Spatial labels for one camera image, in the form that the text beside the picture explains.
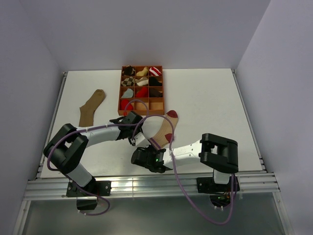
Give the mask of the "beige maroon striped sock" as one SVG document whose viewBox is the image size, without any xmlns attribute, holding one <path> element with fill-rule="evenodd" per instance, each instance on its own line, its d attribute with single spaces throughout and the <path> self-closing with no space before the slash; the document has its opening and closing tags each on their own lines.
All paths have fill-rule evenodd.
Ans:
<svg viewBox="0 0 313 235">
<path fill-rule="evenodd" d="M 164 119 L 159 131 L 149 139 L 149 142 L 156 150 L 160 150 L 170 143 L 173 134 L 172 126 L 175 129 L 179 120 L 175 110 L 168 111 L 165 117 L 171 122 L 171 124 Z"/>
</svg>

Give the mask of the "red sock with white pattern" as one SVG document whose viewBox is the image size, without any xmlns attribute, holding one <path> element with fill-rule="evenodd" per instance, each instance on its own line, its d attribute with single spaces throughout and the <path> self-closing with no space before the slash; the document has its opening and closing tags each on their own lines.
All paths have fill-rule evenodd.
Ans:
<svg viewBox="0 0 313 235">
<path fill-rule="evenodd" d="M 128 99 L 120 100 L 120 110 L 133 110 L 134 107 Z"/>
</svg>

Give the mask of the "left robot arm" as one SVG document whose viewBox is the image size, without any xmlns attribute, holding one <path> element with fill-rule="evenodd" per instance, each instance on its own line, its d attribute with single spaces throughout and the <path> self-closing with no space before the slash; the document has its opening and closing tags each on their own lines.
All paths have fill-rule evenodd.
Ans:
<svg viewBox="0 0 313 235">
<path fill-rule="evenodd" d="M 86 148 L 107 141 L 127 139 L 134 145 L 134 136 L 141 131 L 143 119 L 134 111 L 125 117 L 109 120 L 106 124 L 91 127 L 75 127 L 67 123 L 44 148 L 47 168 L 58 171 L 78 185 L 83 195 L 98 191 L 95 178 L 80 163 Z"/>
</svg>

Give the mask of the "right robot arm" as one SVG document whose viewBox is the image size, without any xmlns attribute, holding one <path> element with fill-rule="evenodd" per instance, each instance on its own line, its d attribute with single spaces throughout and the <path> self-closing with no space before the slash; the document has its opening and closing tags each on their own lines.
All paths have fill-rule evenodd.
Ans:
<svg viewBox="0 0 313 235">
<path fill-rule="evenodd" d="M 182 147 L 156 150 L 138 147 L 131 163 L 153 173 L 164 173 L 175 167 L 204 164 L 213 169 L 212 187 L 221 191 L 228 186 L 231 175 L 239 171 L 238 143 L 213 134 L 202 134 L 200 140 Z"/>
</svg>

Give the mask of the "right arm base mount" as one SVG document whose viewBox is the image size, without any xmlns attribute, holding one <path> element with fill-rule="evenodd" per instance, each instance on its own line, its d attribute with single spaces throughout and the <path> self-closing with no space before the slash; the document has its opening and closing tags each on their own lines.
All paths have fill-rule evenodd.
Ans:
<svg viewBox="0 0 313 235">
<path fill-rule="evenodd" d="M 229 183 L 227 183 L 226 185 L 216 184 L 213 181 L 213 177 L 199 177 L 196 179 L 196 183 L 198 193 L 219 194 L 224 192 L 230 192 L 231 186 L 233 186 L 234 192 L 238 192 L 240 190 L 238 178 L 236 176 L 233 179 L 233 183 L 231 183 L 231 177 L 229 177 Z"/>
</svg>

